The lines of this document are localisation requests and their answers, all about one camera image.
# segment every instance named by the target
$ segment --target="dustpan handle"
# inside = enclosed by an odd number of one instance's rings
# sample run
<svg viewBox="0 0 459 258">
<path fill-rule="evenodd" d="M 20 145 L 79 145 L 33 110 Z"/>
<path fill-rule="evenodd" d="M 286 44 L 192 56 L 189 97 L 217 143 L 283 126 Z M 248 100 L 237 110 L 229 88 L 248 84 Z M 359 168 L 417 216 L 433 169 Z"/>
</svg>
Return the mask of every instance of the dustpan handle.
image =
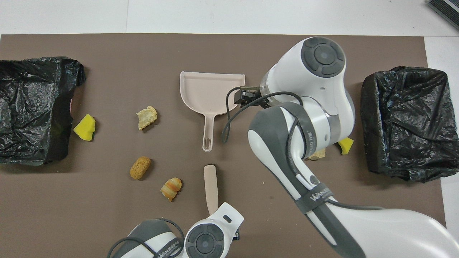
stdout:
<svg viewBox="0 0 459 258">
<path fill-rule="evenodd" d="M 204 115 L 204 138 L 202 139 L 202 150 L 209 152 L 213 145 L 213 121 L 215 116 Z"/>
</svg>

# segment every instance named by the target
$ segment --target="bin covered with black bag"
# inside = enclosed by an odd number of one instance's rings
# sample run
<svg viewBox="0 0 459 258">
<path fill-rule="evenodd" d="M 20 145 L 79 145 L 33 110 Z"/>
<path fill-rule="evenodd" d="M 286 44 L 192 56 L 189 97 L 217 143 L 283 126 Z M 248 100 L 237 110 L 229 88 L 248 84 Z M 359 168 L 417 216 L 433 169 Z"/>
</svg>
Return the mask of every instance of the bin covered with black bag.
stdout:
<svg viewBox="0 0 459 258">
<path fill-rule="evenodd" d="M 67 57 L 0 61 L 0 163 L 65 158 L 70 101 L 84 81 L 83 65 Z"/>
<path fill-rule="evenodd" d="M 459 140 L 445 72 L 396 67 L 368 76 L 361 119 L 368 169 L 428 182 L 459 171 Z"/>
</svg>

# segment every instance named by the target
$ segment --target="wooden handle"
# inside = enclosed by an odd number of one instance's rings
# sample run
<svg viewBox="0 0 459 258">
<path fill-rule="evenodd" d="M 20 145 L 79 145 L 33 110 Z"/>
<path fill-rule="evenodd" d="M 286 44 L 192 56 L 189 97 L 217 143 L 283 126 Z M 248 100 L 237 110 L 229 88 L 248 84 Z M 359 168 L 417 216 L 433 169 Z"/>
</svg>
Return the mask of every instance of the wooden handle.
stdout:
<svg viewBox="0 0 459 258">
<path fill-rule="evenodd" d="M 204 167 L 204 186 L 206 188 L 206 202 L 209 215 L 218 209 L 217 171 L 214 165 Z"/>
</svg>

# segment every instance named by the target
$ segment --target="yellow sponge piece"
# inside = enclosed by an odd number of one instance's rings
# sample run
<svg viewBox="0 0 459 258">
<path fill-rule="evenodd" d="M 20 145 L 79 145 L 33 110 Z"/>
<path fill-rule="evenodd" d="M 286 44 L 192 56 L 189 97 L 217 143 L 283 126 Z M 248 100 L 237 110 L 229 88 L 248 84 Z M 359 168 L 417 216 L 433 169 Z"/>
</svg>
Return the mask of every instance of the yellow sponge piece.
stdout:
<svg viewBox="0 0 459 258">
<path fill-rule="evenodd" d="M 338 142 L 338 144 L 341 147 L 341 154 L 345 155 L 349 153 L 349 150 L 351 149 L 352 143 L 354 143 L 354 140 L 351 138 L 344 138 L 341 141 Z"/>
<path fill-rule="evenodd" d="M 81 139 L 90 141 L 92 134 L 95 132 L 95 120 L 89 114 L 86 114 L 73 131 L 80 136 Z"/>
</svg>

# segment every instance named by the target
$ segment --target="round button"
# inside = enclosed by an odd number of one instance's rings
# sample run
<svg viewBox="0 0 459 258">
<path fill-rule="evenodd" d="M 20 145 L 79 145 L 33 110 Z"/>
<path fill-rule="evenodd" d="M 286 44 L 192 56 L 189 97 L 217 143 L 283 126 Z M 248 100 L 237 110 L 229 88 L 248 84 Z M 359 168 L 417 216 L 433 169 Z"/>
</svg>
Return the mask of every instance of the round button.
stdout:
<svg viewBox="0 0 459 258">
<path fill-rule="evenodd" d="M 316 48 L 314 57 L 319 63 L 329 65 L 335 61 L 335 51 L 330 46 L 323 45 Z"/>
<path fill-rule="evenodd" d="M 203 234 L 196 241 L 196 248 L 200 253 L 210 253 L 213 249 L 213 238 L 211 235 Z"/>
</svg>

